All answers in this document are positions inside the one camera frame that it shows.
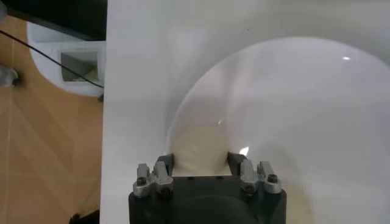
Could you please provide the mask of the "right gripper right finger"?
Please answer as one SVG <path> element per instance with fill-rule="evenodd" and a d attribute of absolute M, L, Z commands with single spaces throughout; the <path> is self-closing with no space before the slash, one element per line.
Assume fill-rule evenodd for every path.
<path fill-rule="evenodd" d="M 241 190 L 247 195 L 265 191 L 280 194 L 282 184 L 269 161 L 260 161 L 254 169 L 252 161 L 239 153 L 228 152 L 227 163 L 233 176 L 238 177 Z"/>

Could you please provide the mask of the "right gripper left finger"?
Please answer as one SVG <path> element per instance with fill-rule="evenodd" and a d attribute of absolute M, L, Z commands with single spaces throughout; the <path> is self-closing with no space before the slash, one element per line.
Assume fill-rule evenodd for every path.
<path fill-rule="evenodd" d="M 172 177 L 174 168 L 174 155 L 172 153 L 159 156 L 153 166 L 153 171 L 146 163 L 138 165 L 136 182 L 133 184 L 133 195 L 139 198 L 147 197 L 152 190 L 162 196 L 169 198 L 173 192 Z"/>

